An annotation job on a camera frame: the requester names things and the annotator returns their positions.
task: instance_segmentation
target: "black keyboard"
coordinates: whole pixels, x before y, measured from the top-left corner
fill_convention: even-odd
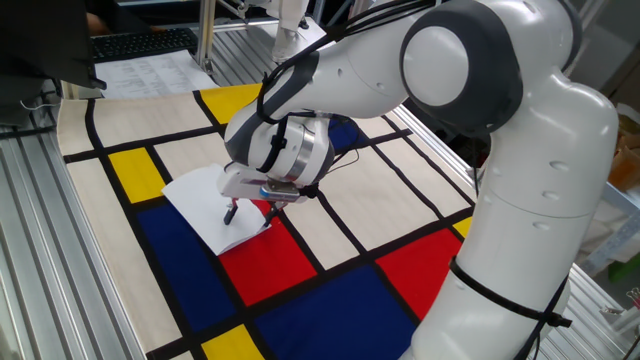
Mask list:
[[[192,53],[198,48],[198,38],[190,29],[122,34],[91,38],[93,61],[96,63],[127,60],[141,56],[160,55],[187,49]]]

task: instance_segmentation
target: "computer monitor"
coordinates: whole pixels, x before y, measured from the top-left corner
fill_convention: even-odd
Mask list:
[[[95,75],[84,0],[0,0],[0,122],[26,116],[20,101],[31,103],[48,78],[106,88]]]

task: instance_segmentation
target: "paper document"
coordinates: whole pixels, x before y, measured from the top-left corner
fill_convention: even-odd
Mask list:
[[[187,50],[96,64],[107,99],[132,99],[216,88]]]
[[[250,200],[238,200],[238,211],[229,225],[224,216],[231,199],[216,183],[224,170],[213,164],[193,170],[172,181],[162,193],[216,255],[237,246],[264,230],[264,216]]]

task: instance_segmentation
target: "yellow rectangle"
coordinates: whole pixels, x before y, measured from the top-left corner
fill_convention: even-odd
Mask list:
[[[453,228],[456,229],[460,233],[460,235],[466,238],[467,234],[469,233],[469,228],[471,227],[471,219],[472,218],[468,217],[453,225]]]
[[[202,344],[209,360],[264,360],[244,325]]]
[[[226,124],[238,110],[256,99],[262,84],[228,86],[201,90],[202,101],[220,124]]]
[[[109,160],[132,204],[162,196],[162,176],[144,148],[109,155]]]

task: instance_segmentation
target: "blue square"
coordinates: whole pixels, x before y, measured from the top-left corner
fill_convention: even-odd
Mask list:
[[[351,122],[338,120],[329,122],[329,139],[336,154],[341,154],[350,147],[360,145],[366,141],[367,137],[362,131],[360,131],[360,137],[358,137],[359,130]]]
[[[396,360],[415,330],[370,266],[342,275],[255,323],[279,360]]]

